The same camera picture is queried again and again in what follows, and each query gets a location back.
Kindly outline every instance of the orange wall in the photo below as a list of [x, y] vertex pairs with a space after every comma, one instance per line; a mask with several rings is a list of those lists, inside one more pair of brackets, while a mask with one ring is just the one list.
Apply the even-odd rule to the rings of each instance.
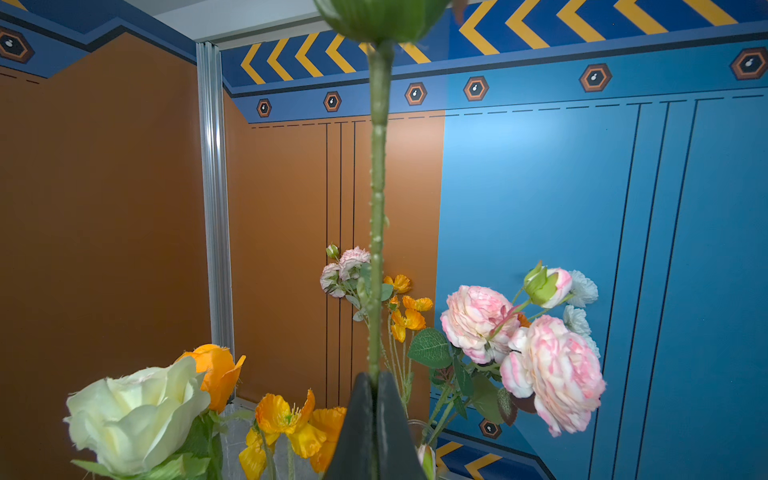
[[2, 477], [82, 480], [68, 393], [210, 341], [196, 69], [123, 34], [0, 73]]

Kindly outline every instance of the pink peony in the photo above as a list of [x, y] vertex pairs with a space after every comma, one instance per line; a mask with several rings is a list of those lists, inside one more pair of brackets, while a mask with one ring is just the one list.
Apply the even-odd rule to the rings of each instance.
[[509, 340], [513, 351], [502, 363], [504, 387], [524, 399], [534, 392], [534, 405], [553, 437], [564, 429], [583, 432], [600, 406], [605, 381], [598, 358], [586, 340], [563, 321], [543, 315]]
[[354, 250], [347, 250], [339, 259], [339, 266], [341, 268], [339, 278], [343, 282], [346, 282], [350, 278], [359, 278], [359, 270], [354, 269], [364, 263], [369, 263], [370, 261], [371, 254], [360, 247], [355, 247]]
[[323, 292], [328, 293], [335, 298], [344, 296], [344, 290], [339, 286], [339, 264], [331, 263], [323, 268], [323, 274], [320, 275], [320, 286]]
[[507, 344], [520, 320], [511, 314], [514, 307], [503, 295], [484, 286], [462, 285], [447, 303], [448, 309], [440, 316], [442, 329], [473, 362], [501, 362], [509, 354]]

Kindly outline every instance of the white rose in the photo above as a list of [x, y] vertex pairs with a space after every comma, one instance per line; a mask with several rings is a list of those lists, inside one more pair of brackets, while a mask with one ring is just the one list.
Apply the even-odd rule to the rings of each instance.
[[208, 408], [210, 395], [200, 390], [205, 374], [187, 357], [164, 369], [98, 380], [67, 399], [69, 436], [116, 475], [151, 470], [183, 445], [192, 421]]

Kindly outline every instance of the leaf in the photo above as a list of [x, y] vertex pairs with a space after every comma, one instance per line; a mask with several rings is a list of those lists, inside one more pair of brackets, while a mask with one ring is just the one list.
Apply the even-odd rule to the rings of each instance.
[[389, 300], [389, 298], [392, 296], [392, 291], [395, 289], [393, 285], [389, 285], [388, 283], [382, 283], [382, 301], [385, 302]]
[[473, 376], [472, 384], [475, 386], [472, 405], [475, 406], [483, 418], [496, 425], [501, 425], [504, 419], [498, 411], [498, 389], [484, 375]]
[[467, 408], [464, 407], [464, 402], [462, 402], [462, 397], [455, 396], [453, 397], [453, 406], [456, 408], [456, 412], [464, 417], [467, 418]]
[[433, 328], [424, 329], [413, 337], [408, 357], [431, 369], [444, 369], [451, 365], [448, 339]]
[[472, 396], [475, 393], [475, 387], [472, 385], [472, 377], [467, 373], [467, 369], [461, 359], [453, 359], [453, 372], [456, 375], [458, 389], [461, 390], [462, 395]]
[[499, 389], [496, 398], [498, 402], [498, 412], [502, 414], [504, 423], [512, 426], [518, 418], [518, 407], [512, 402], [512, 394], [506, 389]]

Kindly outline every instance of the yellow poppy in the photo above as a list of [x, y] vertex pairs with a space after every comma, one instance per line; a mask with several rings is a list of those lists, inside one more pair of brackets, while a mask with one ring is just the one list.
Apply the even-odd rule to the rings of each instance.
[[310, 425], [326, 434], [326, 441], [320, 450], [310, 458], [310, 463], [315, 472], [325, 472], [331, 464], [333, 454], [336, 452], [336, 444], [339, 443], [339, 434], [346, 417], [346, 409], [336, 407], [334, 409], [322, 409], [312, 412]]
[[405, 275], [398, 275], [392, 280], [389, 275], [384, 277], [384, 283], [388, 283], [395, 287], [396, 293], [408, 293], [411, 291], [411, 279]]
[[405, 308], [410, 308], [416, 310], [417, 312], [428, 312], [435, 306], [435, 304], [429, 298], [420, 298], [418, 300], [414, 300], [407, 295], [403, 296], [402, 305]]
[[210, 394], [209, 408], [222, 413], [240, 378], [240, 367], [245, 362], [245, 355], [235, 365], [228, 348], [207, 344], [197, 347], [193, 352], [185, 352], [176, 361], [188, 356], [194, 358], [198, 373], [208, 372], [200, 389]]
[[256, 421], [268, 445], [272, 445], [284, 433], [293, 451], [301, 458], [309, 458], [326, 441], [326, 434], [309, 424], [314, 409], [315, 394], [312, 390], [307, 391], [306, 402], [301, 410], [295, 406], [291, 409], [282, 396], [268, 393], [256, 407]]

